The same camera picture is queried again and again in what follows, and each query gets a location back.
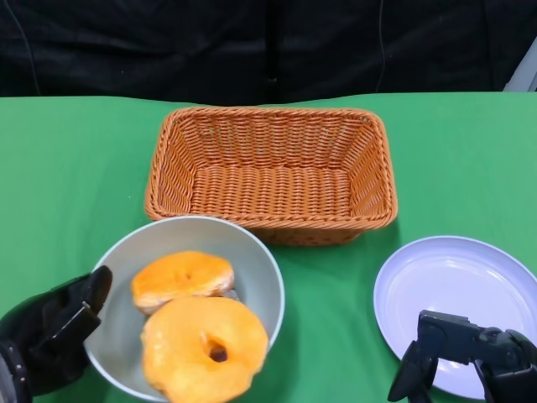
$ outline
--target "black backdrop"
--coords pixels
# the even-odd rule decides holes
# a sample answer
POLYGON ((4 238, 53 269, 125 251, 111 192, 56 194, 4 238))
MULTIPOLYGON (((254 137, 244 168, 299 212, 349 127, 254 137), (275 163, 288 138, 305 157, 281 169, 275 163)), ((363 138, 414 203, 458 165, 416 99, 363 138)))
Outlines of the black backdrop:
MULTIPOLYGON (((43 95, 220 105, 375 92, 380 0, 8 0, 43 95)), ((384 0, 380 92, 501 91, 537 0, 384 0)), ((35 94, 0 1, 0 96, 35 94)))

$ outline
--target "plate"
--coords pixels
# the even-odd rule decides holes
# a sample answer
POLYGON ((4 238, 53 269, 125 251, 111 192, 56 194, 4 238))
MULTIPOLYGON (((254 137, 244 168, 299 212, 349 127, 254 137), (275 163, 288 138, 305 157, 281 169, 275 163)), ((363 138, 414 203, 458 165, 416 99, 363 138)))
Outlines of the plate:
MULTIPOLYGON (((403 246, 378 273, 373 304, 380 331, 399 359, 417 338, 424 309, 517 330, 537 342, 537 279, 512 256, 475 239, 433 237, 403 246)), ((483 399, 473 365, 441 360, 434 386, 483 399)))

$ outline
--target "green tablecloth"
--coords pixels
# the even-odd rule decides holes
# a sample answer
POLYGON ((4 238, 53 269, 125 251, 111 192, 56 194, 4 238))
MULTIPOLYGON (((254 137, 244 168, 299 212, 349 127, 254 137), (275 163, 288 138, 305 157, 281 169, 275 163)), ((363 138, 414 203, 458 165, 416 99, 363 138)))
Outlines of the green tablecloth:
MULTIPOLYGON (((133 99, 0 99, 0 314, 85 273, 148 219, 143 191, 159 125, 185 104, 133 99)), ((417 238, 456 234, 537 272, 537 96, 346 97, 386 123, 399 218, 354 243, 271 248, 287 294, 284 325, 242 403, 382 402, 398 366, 373 313, 383 261, 417 238)), ((436 402, 458 402, 442 392, 436 402)), ((44 402, 135 400, 88 370, 44 402)))

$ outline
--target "orange donut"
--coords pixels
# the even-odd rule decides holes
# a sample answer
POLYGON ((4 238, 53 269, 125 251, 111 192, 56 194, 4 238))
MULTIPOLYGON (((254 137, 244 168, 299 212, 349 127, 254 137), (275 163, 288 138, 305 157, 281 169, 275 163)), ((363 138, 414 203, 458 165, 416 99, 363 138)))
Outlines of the orange donut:
POLYGON ((131 283, 134 305, 155 312, 179 296, 218 296, 233 287, 233 268, 220 257, 196 251, 170 254, 148 265, 131 283))
POLYGON ((142 342, 145 378, 172 403, 222 403, 248 390, 269 338, 241 302, 190 296, 156 311, 142 342))

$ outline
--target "bowl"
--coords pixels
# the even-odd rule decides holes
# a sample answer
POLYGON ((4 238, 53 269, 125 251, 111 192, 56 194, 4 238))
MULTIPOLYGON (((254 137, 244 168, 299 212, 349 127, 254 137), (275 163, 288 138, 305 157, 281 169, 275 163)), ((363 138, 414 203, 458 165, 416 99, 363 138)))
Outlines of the bowl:
POLYGON ((101 326, 86 340, 91 363, 111 384, 147 401, 167 401, 143 377, 140 334, 147 317, 133 304, 132 278, 154 260, 183 250, 227 259, 239 299, 264 325, 272 346, 284 316, 284 283, 267 247, 247 230, 212 217, 183 216, 153 222, 112 246, 96 264, 113 273, 101 326))

